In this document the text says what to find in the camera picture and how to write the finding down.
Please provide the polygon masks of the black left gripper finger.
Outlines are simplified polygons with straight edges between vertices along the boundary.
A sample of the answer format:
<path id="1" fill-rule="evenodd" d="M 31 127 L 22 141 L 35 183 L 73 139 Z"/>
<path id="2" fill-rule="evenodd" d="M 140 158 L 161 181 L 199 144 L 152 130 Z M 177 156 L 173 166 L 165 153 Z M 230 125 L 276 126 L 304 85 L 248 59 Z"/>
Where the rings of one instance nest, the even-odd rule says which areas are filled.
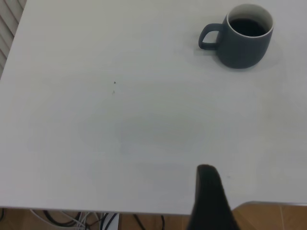
<path id="1" fill-rule="evenodd" d="M 202 164 L 197 167 L 195 201 L 188 230 L 238 230 L 217 169 Z"/>

